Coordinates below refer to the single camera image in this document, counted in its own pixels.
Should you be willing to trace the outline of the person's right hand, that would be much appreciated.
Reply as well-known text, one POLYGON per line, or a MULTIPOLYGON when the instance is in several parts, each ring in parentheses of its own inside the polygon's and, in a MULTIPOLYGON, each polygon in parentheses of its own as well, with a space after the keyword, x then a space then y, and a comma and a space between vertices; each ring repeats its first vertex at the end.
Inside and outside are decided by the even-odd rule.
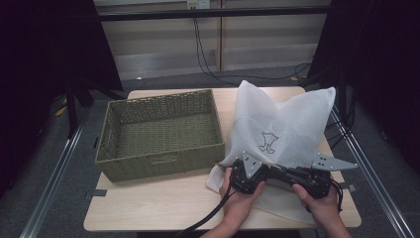
POLYGON ((313 198, 306 189, 299 185, 292 186, 294 192, 300 198, 301 205, 309 210, 315 223, 325 230, 334 228, 342 223, 338 209, 338 195, 333 188, 323 198, 313 198))

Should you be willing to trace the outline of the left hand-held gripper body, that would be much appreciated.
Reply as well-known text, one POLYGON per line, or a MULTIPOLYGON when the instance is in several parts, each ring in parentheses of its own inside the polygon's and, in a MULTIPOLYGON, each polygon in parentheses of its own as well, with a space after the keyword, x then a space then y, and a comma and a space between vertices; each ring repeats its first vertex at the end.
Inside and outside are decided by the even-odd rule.
POLYGON ((242 152, 232 164, 231 186, 244 194, 253 194, 262 181, 268 178, 269 166, 242 152))

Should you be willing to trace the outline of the black curtain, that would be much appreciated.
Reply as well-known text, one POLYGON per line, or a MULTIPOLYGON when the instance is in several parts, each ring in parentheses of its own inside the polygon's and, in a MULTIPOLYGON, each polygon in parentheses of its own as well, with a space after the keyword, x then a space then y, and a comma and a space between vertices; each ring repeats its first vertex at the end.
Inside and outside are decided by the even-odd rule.
POLYGON ((420 0, 331 0, 309 71, 346 82, 420 174, 420 0))
POLYGON ((56 97, 89 106, 91 90, 121 88, 93 0, 0 0, 0 198, 56 97))

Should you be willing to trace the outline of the aluminium floor rail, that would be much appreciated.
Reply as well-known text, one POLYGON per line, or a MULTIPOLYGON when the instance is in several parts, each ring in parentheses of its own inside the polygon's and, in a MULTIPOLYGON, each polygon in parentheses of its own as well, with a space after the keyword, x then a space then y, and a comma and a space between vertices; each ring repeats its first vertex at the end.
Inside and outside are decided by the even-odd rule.
POLYGON ((372 189, 372 192, 374 193, 397 236, 399 238, 415 238, 414 233, 409 227, 404 215, 379 179, 377 173, 370 164, 368 157, 359 145, 356 137, 352 131, 342 123, 342 120, 339 116, 339 109, 336 106, 333 106, 331 117, 336 123, 341 136, 346 141, 347 146, 356 159, 359 168, 365 175, 367 183, 372 189))
POLYGON ((19 238, 38 237, 83 129, 84 126, 79 125, 74 134, 66 141, 65 147, 52 171, 52 175, 19 238))

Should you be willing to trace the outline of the black metal stand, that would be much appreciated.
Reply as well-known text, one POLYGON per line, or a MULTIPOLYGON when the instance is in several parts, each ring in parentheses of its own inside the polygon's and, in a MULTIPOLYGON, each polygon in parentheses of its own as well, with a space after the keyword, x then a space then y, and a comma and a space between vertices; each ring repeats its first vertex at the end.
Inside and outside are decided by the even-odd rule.
POLYGON ((344 125, 348 125, 347 116, 347 83, 344 68, 340 67, 340 81, 339 81, 339 114, 344 125))
POLYGON ((66 83, 66 103, 67 103, 67 115, 69 123, 68 138, 71 138, 78 128, 77 114, 75 106, 75 96, 72 90, 71 82, 66 83))

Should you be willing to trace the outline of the person's left hand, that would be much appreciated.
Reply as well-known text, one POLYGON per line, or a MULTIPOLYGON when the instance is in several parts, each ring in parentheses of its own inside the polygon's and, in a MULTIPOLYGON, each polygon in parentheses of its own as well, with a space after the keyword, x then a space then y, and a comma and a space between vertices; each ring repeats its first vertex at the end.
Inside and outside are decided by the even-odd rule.
POLYGON ((228 189, 230 185, 232 169, 227 168, 225 171, 224 181, 219 188, 220 195, 224 197, 229 195, 228 200, 223 206, 223 218, 221 226, 237 231, 248 218, 253 203, 263 193, 265 182, 261 181, 253 194, 244 194, 235 191, 233 188, 228 189))

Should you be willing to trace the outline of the black horizontal bar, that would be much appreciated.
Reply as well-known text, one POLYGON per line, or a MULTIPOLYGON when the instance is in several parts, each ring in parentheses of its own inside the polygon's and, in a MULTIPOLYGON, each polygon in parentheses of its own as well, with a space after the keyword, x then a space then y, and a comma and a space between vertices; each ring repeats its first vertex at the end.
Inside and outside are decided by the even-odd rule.
POLYGON ((327 14, 332 10, 329 6, 300 6, 273 8, 234 8, 234 9, 205 9, 205 10, 176 10, 153 12, 110 12, 100 13, 98 18, 102 22, 113 21, 142 21, 142 20, 170 20, 170 19, 198 19, 219 17, 251 17, 276 15, 310 15, 327 14))

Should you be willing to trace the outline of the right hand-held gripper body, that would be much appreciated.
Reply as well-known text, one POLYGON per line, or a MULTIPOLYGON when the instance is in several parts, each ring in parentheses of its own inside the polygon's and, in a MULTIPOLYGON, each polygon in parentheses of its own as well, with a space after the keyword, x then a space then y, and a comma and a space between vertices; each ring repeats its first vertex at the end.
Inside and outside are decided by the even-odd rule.
POLYGON ((331 172, 356 169, 357 163, 350 163, 318 153, 310 167, 297 167, 303 172, 306 191, 315 199, 326 197, 332 185, 331 172))

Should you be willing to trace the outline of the white wall socket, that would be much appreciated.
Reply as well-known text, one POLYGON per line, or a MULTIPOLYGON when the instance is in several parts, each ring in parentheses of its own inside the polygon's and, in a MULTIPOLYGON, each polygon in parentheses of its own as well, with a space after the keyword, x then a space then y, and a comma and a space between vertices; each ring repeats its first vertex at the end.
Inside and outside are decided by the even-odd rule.
POLYGON ((207 10, 211 8, 210 0, 186 0, 189 10, 207 10))

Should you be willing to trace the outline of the white mesh laundry bag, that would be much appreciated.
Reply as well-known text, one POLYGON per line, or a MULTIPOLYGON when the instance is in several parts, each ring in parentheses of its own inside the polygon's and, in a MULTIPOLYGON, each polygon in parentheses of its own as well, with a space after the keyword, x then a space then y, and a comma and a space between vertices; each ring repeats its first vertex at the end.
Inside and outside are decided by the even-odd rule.
POLYGON ((336 89, 330 87, 276 102, 244 80, 238 88, 225 159, 212 168, 206 185, 217 192, 224 169, 243 152, 266 165, 309 168, 317 157, 335 97, 336 89))

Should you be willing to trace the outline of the green woven basket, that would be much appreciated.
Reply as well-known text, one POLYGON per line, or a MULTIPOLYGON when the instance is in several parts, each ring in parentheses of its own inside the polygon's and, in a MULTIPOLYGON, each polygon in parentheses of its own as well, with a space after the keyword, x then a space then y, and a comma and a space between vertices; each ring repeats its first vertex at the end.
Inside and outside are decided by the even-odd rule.
POLYGON ((111 182, 210 168, 225 143, 210 89, 112 101, 95 165, 111 182))

